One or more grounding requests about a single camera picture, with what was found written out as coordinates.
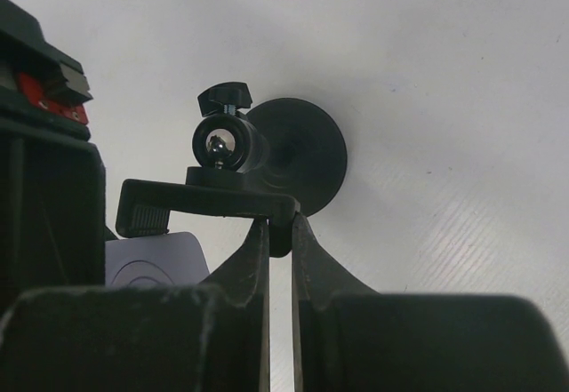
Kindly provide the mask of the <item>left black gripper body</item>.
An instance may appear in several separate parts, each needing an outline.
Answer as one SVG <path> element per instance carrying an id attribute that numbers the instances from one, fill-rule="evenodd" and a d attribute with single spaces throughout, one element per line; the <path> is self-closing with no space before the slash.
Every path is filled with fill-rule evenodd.
<path id="1" fill-rule="evenodd" d="M 26 290 L 102 284 L 105 168 L 82 65 L 1 1 L 1 306 Z"/>

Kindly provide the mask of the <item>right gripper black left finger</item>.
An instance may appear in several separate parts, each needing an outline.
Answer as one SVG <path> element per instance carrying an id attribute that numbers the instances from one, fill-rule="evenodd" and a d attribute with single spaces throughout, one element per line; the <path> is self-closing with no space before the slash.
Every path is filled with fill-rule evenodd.
<path id="1" fill-rule="evenodd" d="M 25 292 L 1 321 L 4 391 L 267 391 L 268 223 L 204 281 Z"/>

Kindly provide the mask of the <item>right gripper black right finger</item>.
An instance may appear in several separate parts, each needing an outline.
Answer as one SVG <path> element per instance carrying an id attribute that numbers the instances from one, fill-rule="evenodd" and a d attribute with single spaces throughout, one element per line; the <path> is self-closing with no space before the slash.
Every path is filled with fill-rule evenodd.
<path id="1" fill-rule="evenodd" d="M 565 391 L 568 366 L 532 302 L 513 295 L 380 293 L 293 223 L 299 391 Z"/>

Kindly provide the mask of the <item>purple smartphone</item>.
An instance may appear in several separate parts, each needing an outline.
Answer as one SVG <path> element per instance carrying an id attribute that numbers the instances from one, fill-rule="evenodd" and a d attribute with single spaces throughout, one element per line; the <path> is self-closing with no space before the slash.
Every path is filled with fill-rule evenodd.
<path id="1" fill-rule="evenodd" d="M 106 242 L 107 287 L 193 285 L 209 274 L 203 249 L 189 232 Z"/>

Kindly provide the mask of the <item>black phone stand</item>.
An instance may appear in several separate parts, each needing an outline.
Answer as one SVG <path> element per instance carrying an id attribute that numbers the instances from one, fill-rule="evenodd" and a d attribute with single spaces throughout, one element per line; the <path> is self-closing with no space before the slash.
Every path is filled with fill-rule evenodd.
<path id="1" fill-rule="evenodd" d="M 341 189 L 348 151 L 340 127 L 306 100 L 254 106 L 242 82 L 216 84 L 197 102 L 197 164 L 182 184 L 125 180 L 116 232 L 125 238 L 165 235 L 172 212 L 260 219 L 268 223 L 270 255 L 284 257 L 293 246 L 296 214 L 320 212 Z"/>

